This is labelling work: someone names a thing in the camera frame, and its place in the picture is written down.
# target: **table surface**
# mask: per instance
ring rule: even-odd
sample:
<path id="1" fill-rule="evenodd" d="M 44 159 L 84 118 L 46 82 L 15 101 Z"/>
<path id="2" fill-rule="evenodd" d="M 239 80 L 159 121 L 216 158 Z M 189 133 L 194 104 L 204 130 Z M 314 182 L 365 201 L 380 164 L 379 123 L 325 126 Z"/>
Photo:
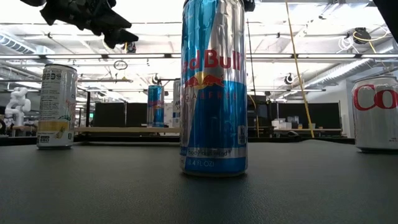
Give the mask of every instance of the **table surface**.
<path id="1" fill-rule="evenodd" d="M 190 177 L 178 146 L 0 147 L 0 223 L 397 223 L 398 156 L 250 143 L 249 169 Z"/>

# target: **aluminum can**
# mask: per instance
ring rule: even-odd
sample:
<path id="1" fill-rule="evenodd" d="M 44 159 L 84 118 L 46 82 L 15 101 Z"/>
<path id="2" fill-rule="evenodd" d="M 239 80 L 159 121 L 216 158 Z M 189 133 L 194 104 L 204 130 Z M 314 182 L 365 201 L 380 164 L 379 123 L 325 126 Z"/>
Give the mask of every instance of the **aluminum can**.
<path id="1" fill-rule="evenodd" d="M 46 65 L 37 127 L 39 149 L 70 148 L 73 144 L 77 71 L 64 65 Z"/>
<path id="2" fill-rule="evenodd" d="M 356 147 L 362 151 L 398 149 L 398 81 L 380 76 L 358 80 L 353 88 Z"/>
<path id="3" fill-rule="evenodd" d="M 180 127 L 181 107 L 181 79 L 177 78 L 173 83 L 173 127 Z"/>
<path id="4" fill-rule="evenodd" d="M 248 167 L 244 6 L 188 0 L 183 8 L 180 167 L 234 176 Z"/>
<path id="5" fill-rule="evenodd" d="M 164 87 L 148 86 L 147 127 L 164 127 Z"/>

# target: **blue and silver can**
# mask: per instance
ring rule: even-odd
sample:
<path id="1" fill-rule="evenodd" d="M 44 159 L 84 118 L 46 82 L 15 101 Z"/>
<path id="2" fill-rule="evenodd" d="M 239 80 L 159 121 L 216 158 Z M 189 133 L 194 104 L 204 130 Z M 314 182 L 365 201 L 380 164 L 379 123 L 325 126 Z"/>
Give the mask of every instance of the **blue and silver can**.
<path id="1" fill-rule="evenodd" d="M 180 167 L 234 176 L 248 167 L 242 0 L 187 0 L 183 9 Z"/>
<path id="2" fill-rule="evenodd" d="M 164 127 L 164 88 L 148 86 L 147 127 Z"/>

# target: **black partition panel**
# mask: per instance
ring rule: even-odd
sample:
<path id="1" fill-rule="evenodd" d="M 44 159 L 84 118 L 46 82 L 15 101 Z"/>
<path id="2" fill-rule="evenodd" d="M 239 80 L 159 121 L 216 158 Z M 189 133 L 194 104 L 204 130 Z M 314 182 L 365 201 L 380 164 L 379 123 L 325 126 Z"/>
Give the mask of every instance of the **black partition panel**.
<path id="1" fill-rule="evenodd" d="M 124 103 L 96 103 L 94 127 L 125 127 Z"/>
<path id="2" fill-rule="evenodd" d="M 147 104 L 128 103 L 126 109 L 126 127 L 141 127 L 147 123 Z"/>
<path id="3" fill-rule="evenodd" d="M 311 122 L 316 124 L 316 128 L 320 126 L 324 129 L 341 128 L 339 103 L 309 103 L 308 110 Z M 288 116 L 298 116 L 303 128 L 309 128 L 303 103 L 279 103 L 279 118 Z"/>

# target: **ceiling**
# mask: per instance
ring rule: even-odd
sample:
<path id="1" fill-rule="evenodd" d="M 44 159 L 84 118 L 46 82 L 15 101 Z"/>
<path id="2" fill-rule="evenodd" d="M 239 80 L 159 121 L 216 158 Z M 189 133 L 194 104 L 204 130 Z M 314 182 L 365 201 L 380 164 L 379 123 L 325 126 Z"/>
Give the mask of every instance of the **ceiling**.
<path id="1" fill-rule="evenodd" d="M 376 7 L 367 7 L 367 3 L 327 4 L 327 3 L 293 3 L 289 5 L 292 31 L 295 37 L 297 53 L 350 53 L 365 52 L 369 44 L 357 45 L 342 50 L 339 42 L 347 32 L 355 27 L 365 27 L 372 38 L 385 38 L 374 42 L 378 45 L 392 38 Z M 113 8 L 118 14 L 132 23 L 130 32 L 139 36 L 136 42 L 137 53 L 180 53 L 181 20 L 183 0 L 151 0 L 132 1 L 118 0 Z M 43 45 L 55 54 L 114 54 L 123 53 L 121 48 L 109 49 L 104 45 L 103 37 L 93 35 L 89 30 L 80 31 L 75 26 L 56 22 L 48 26 L 41 18 L 40 8 L 30 7 L 20 1 L 9 1 L 0 8 L 0 32 L 12 34 L 28 44 Z M 285 4 L 257 3 L 256 10 L 247 13 L 250 29 L 252 53 L 292 53 L 289 23 Z M 246 52 L 250 53 L 249 36 L 246 32 Z M 13 50 L 0 47 L 2 54 L 16 54 Z M 44 65 L 33 61 L 8 61 L 33 72 L 41 73 Z M 124 71 L 113 68 L 114 60 L 99 62 L 98 60 L 57 60 L 57 63 L 75 64 L 83 79 L 108 79 L 126 77 L 132 83 L 87 83 L 85 85 L 101 85 L 102 88 L 146 89 L 154 74 L 160 78 L 179 78 L 180 59 L 131 59 Z M 312 78 L 336 63 L 299 63 L 299 71 L 304 80 Z M 261 62 L 247 63 L 247 71 L 251 76 L 253 67 L 256 89 L 288 88 L 284 76 L 296 74 L 293 62 Z M 248 88 L 252 88 L 252 78 L 248 80 Z M 172 91 L 172 83 L 165 86 Z M 118 93 L 128 101 L 146 101 L 144 93 Z"/>

